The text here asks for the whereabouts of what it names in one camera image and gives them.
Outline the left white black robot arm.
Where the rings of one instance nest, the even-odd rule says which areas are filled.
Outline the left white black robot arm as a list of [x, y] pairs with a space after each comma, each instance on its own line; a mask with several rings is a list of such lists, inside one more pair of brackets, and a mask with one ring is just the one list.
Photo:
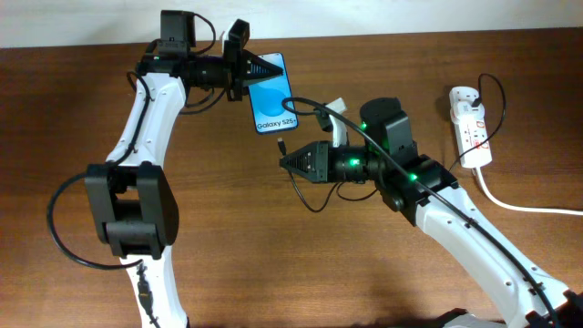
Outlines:
[[163, 166], [179, 113], [192, 87], [219, 88], [240, 101], [250, 85], [279, 77], [281, 68], [245, 46], [251, 30], [238, 19], [222, 52], [195, 50], [195, 13], [164, 10], [160, 37], [137, 62], [136, 98], [124, 131], [105, 163], [87, 167], [85, 186], [99, 240], [128, 273], [144, 327], [188, 327], [172, 265], [179, 208]]

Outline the blue screen Galaxy smartphone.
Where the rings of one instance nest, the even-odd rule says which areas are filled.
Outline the blue screen Galaxy smartphone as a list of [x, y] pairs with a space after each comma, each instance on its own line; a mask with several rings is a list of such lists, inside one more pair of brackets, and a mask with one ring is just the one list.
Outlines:
[[258, 134], [293, 130], [299, 126], [297, 115], [286, 110], [282, 101], [292, 96], [282, 53], [261, 55], [262, 59], [280, 67], [281, 76], [249, 86], [254, 127]]

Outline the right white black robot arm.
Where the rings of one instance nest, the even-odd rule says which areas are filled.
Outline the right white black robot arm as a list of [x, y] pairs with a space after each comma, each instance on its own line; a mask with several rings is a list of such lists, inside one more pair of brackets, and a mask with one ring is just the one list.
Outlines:
[[395, 97], [373, 99], [358, 124], [308, 98], [301, 102], [328, 123], [331, 141], [315, 141], [284, 154], [282, 168], [312, 183], [372, 181], [383, 202], [438, 242], [476, 281], [508, 327], [579, 327], [582, 296], [540, 269], [476, 207], [457, 179], [421, 155], [409, 117]]

